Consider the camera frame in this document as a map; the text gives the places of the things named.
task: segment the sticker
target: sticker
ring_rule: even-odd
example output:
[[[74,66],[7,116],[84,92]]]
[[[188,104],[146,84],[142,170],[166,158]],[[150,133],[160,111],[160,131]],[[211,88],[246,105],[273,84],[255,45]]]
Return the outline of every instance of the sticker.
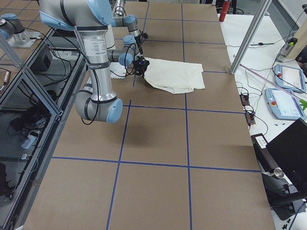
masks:
[[[267,142],[263,138],[263,136],[255,137],[256,141],[258,142],[260,148],[265,149],[267,147]]]
[[[84,47],[87,56],[100,56],[106,54],[106,40],[102,39],[84,39]]]

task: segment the black monitor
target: black monitor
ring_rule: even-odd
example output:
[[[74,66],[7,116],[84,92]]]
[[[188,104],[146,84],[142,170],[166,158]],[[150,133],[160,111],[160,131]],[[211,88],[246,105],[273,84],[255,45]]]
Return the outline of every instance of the black monitor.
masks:
[[[297,190],[307,190],[307,124],[294,121],[267,149]]]

